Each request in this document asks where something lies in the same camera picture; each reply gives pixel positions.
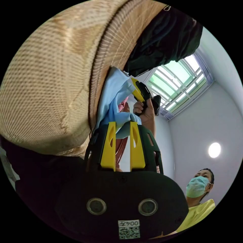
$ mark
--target surgical mask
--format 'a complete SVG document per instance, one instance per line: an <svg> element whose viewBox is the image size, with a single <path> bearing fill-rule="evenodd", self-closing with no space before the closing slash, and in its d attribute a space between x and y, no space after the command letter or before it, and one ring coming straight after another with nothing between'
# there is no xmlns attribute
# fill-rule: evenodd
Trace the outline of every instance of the surgical mask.
<svg viewBox="0 0 243 243"><path fill-rule="evenodd" d="M186 196L192 198L200 197L201 195L206 193L205 187L208 183L210 183L208 178L203 176L192 178L187 185Z"/></svg>

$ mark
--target qr code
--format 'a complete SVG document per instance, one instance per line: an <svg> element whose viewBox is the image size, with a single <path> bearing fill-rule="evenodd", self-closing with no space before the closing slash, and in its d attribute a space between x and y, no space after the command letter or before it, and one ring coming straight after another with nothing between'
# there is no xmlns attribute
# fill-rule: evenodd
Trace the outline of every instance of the qr code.
<svg viewBox="0 0 243 243"><path fill-rule="evenodd" d="M119 227L120 239L136 239L140 238L139 227Z"/></svg>

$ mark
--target window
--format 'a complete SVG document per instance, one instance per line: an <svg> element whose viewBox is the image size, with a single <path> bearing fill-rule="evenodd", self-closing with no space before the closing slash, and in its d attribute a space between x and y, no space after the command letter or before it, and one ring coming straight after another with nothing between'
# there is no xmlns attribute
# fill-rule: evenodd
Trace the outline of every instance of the window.
<svg viewBox="0 0 243 243"><path fill-rule="evenodd" d="M206 79L191 55L157 67L146 85L152 95L162 97L160 105L175 114L205 83Z"/></svg>

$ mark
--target black hair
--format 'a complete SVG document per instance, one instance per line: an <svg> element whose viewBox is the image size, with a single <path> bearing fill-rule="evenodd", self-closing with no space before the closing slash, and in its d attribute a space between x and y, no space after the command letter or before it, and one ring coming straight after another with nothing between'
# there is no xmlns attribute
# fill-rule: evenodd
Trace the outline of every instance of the black hair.
<svg viewBox="0 0 243 243"><path fill-rule="evenodd" d="M212 172L209 168L205 168L205 169L202 169L202 170L208 170L208 171L211 173L211 175L212 175L212 179L211 179L210 183L211 183L211 184L214 184L214 174L213 174L213 172ZM205 195L201 198L200 201L202 201L202 199L203 199L206 195L208 195L208 194L209 194L209 192L205 193Z"/></svg>

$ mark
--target label sticker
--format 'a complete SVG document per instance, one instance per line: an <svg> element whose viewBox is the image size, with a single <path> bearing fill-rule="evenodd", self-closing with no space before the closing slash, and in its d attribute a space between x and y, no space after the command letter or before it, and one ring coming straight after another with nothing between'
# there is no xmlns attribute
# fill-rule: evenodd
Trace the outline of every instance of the label sticker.
<svg viewBox="0 0 243 243"><path fill-rule="evenodd" d="M140 238L140 223L137 220L118 220L119 239Z"/></svg>

